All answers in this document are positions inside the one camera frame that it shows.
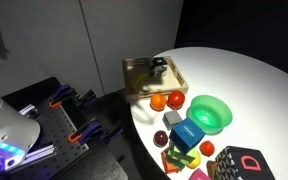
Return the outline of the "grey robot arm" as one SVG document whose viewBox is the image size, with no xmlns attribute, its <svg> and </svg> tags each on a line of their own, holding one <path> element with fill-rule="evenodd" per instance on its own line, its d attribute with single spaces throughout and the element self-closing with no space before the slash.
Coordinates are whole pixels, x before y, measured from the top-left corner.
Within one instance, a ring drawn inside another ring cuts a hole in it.
<svg viewBox="0 0 288 180">
<path fill-rule="evenodd" d="M 19 166 L 36 143 L 41 128 L 0 98 L 0 172 Z"/>
</svg>

